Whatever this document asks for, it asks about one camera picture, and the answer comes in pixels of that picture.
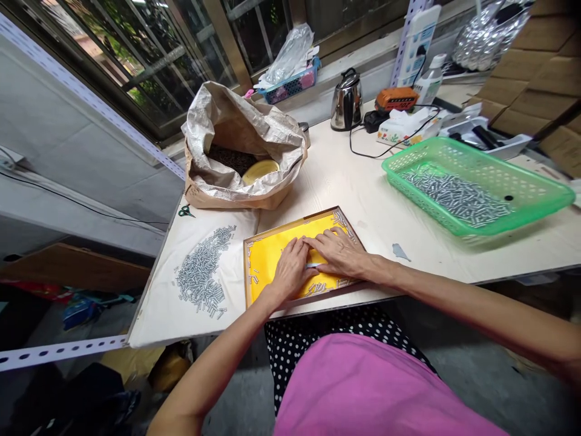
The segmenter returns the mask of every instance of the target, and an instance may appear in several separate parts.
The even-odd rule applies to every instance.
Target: power cord
[[[441,109],[436,106],[436,105],[415,105],[414,107],[432,107],[436,109],[436,113],[434,115],[432,115],[431,117],[429,117],[426,122],[424,122],[419,129],[417,129],[414,133],[412,133],[408,138],[413,137],[417,132],[421,131],[430,121],[432,121],[436,116],[438,116],[438,114],[440,113]],[[356,154],[357,156],[363,156],[363,157],[371,157],[372,159],[377,159],[378,157],[383,156],[384,154],[386,154],[388,151],[390,151],[393,147],[401,144],[402,142],[404,142],[407,139],[402,139],[399,142],[396,142],[395,144],[393,144],[390,148],[388,148],[387,150],[385,150],[383,153],[377,155],[377,156],[369,156],[368,154],[363,154],[363,153],[358,153],[357,151],[353,150],[353,145],[351,143],[351,132],[353,131],[353,129],[349,130],[349,148],[351,149],[351,153]]]
[[[416,84],[416,80],[418,80],[418,76],[422,75],[422,70],[424,69],[424,65],[425,65],[425,59],[427,58],[426,52],[425,52],[425,47],[423,45],[420,45],[418,47],[418,51],[416,51],[416,56],[422,56],[422,55],[424,57],[424,60],[422,61],[422,66],[418,70],[418,74],[416,74],[416,76],[413,78],[412,86],[410,87],[412,89],[413,89],[413,86]]]
[[[16,180],[17,182],[26,183],[27,185],[32,185],[32,186],[34,186],[36,188],[40,188],[40,189],[43,189],[43,190],[48,191],[50,193],[53,193],[55,195],[58,195],[59,197],[63,197],[64,199],[67,199],[69,201],[72,201],[73,203],[77,203],[79,206],[83,206],[85,209],[89,209],[90,211],[95,212],[95,213],[98,213],[99,215],[103,215],[103,216],[106,216],[106,217],[109,217],[109,218],[115,218],[115,219],[118,219],[118,220],[132,221],[132,222],[140,222],[140,223],[144,223],[144,224],[165,224],[165,225],[169,225],[169,223],[164,223],[164,222],[141,221],[141,220],[135,220],[135,219],[130,219],[130,218],[120,218],[120,217],[116,217],[114,215],[104,214],[103,212],[99,212],[98,210],[92,209],[89,206],[84,205],[83,203],[78,202],[77,200],[73,200],[70,197],[67,197],[67,196],[65,196],[65,195],[63,195],[61,193],[58,193],[56,191],[50,190],[48,188],[45,188],[44,186],[39,185],[37,183],[33,183],[33,182],[29,182],[27,180],[18,179],[17,177],[9,176],[8,174],[4,174],[2,171],[0,171],[0,174],[3,175],[4,177],[9,178],[9,179]]]

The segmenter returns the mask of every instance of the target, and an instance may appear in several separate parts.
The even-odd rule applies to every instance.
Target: green basket
[[[575,192],[569,187],[447,137],[412,145],[384,160],[381,166],[390,184],[456,236],[497,235],[544,218],[575,201]],[[482,227],[473,227],[401,176],[420,171],[457,174],[497,199],[512,198],[512,212]]]

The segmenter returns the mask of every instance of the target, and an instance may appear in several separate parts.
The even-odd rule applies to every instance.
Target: electric kettle
[[[361,80],[354,68],[341,73],[341,82],[335,87],[331,105],[331,129],[348,131],[361,124]]]

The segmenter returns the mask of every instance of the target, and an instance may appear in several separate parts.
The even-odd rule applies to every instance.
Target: scissors
[[[185,205],[184,207],[182,207],[180,209],[180,211],[177,213],[179,216],[186,216],[189,215],[192,218],[195,218],[195,216],[193,216],[190,212],[189,212],[189,205]]]

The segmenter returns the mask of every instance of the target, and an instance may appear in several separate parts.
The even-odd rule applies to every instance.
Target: wooden tray
[[[280,253],[294,237],[315,237],[333,226],[342,228],[349,237],[361,244],[355,230],[339,206],[306,216],[291,223],[267,230],[244,240],[244,272],[246,308],[249,308],[266,285],[271,283]],[[314,249],[309,251],[308,263],[325,263]],[[320,295],[334,289],[344,288],[359,280],[320,273],[309,279],[294,299]]]

